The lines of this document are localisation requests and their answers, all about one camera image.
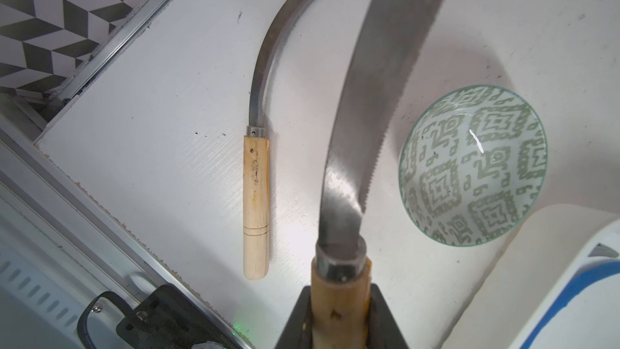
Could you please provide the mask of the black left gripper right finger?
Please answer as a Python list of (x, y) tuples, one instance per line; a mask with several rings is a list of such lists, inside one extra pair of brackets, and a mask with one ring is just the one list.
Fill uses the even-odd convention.
[(371, 285), (370, 295), (367, 348), (408, 349), (408, 344), (377, 284)]

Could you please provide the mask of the blue blade sickle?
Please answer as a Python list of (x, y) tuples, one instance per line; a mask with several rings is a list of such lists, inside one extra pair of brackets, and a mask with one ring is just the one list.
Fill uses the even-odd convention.
[(584, 271), (563, 289), (523, 348), (618, 348), (619, 262)]

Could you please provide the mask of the white plastic storage box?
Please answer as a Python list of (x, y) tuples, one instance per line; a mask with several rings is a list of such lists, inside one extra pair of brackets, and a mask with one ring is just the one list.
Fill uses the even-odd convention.
[(598, 245), (619, 249), (619, 216), (551, 205), (525, 221), (444, 341), (445, 348), (520, 348)]

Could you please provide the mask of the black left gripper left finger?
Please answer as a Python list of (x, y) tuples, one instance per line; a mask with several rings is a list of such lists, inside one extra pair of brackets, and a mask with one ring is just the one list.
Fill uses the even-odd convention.
[(274, 347), (275, 349), (312, 349), (313, 312), (311, 287), (305, 286)]

